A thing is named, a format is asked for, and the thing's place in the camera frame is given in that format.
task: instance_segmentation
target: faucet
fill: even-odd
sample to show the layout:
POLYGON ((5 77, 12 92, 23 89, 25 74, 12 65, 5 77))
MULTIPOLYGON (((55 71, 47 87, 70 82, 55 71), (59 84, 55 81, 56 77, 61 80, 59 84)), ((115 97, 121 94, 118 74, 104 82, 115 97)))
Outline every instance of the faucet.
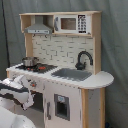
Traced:
POLYGON ((83 54, 86 54, 86 55, 89 57, 89 59, 90 59, 90 65, 93 65, 92 56, 91 56, 88 52, 82 51, 82 52, 80 52, 80 53, 78 54, 78 63, 76 64, 77 70, 83 70, 83 69, 85 69, 86 62, 85 62, 84 64, 82 64, 82 63, 80 62, 80 58, 81 58, 81 56, 82 56, 83 54))

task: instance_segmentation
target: stovetop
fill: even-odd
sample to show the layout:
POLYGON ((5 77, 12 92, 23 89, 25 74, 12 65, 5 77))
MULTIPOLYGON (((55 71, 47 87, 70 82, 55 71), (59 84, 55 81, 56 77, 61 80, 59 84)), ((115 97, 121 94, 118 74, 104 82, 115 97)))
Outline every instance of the stovetop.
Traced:
POLYGON ((33 67, 26 67, 24 65, 21 65, 16 68, 21 69, 21 70, 26 70, 29 72, 36 72, 36 73, 43 74, 43 73, 46 73, 54 68, 57 68, 57 66, 38 63, 36 66, 33 66, 33 67))

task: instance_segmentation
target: range hood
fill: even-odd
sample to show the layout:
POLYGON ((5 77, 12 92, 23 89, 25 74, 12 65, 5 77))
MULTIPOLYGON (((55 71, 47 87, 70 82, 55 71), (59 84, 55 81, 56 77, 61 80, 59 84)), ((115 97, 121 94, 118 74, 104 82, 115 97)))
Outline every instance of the range hood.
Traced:
POLYGON ((24 32, 25 33, 33 33, 33 34, 52 34, 53 29, 44 25, 44 17, 43 16, 35 16, 35 24, 27 27, 24 32))

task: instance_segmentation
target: tile backsplash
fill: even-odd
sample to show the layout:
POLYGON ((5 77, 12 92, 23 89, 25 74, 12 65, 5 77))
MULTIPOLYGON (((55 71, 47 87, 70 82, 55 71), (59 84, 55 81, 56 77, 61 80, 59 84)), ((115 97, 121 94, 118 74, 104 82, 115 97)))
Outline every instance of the tile backsplash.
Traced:
MULTIPOLYGON (((75 67, 81 51, 93 56, 93 38, 33 34, 32 43, 33 56, 39 57, 41 63, 75 67)), ((86 62, 87 70, 93 70, 86 55, 82 55, 81 62, 86 62)))

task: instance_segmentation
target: gray backdrop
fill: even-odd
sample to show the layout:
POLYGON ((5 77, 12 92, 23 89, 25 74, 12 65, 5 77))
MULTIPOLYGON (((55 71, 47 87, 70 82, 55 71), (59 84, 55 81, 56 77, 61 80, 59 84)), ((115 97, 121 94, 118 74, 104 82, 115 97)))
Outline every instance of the gray backdrop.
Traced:
POLYGON ((106 120, 114 128, 128 127, 128 1, 127 0, 4 0, 11 65, 25 56, 19 13, 101 10, 102 70, 114 83, 106 88, 106 120))
POLYGON ((0 80, 6 78, 7 67, 8 67, 8 61, 7 61, 5 27, 4 27, 4 18, 3 18, 3 10, 2 10, 2 1, 0 0, 0 80))

